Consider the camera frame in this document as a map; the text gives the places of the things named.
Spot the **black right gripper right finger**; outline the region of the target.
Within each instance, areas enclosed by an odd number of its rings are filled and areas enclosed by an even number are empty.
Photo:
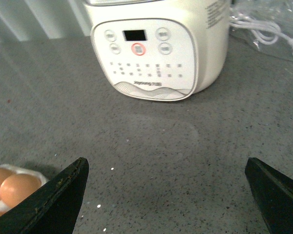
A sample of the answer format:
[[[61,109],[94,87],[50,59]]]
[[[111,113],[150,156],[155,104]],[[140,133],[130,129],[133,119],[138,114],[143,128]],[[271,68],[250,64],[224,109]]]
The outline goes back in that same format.
[[[245,175],[269,233],[293,234],[293,180],[255,157]]]

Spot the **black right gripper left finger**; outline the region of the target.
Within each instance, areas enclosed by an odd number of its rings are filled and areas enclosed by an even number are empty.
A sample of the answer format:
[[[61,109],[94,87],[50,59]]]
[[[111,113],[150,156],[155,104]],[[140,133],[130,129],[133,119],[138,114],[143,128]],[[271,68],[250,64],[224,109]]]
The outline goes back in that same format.
[[[80,157],[0,217],[0,234],[71,234],[83,203],[89,163]]]

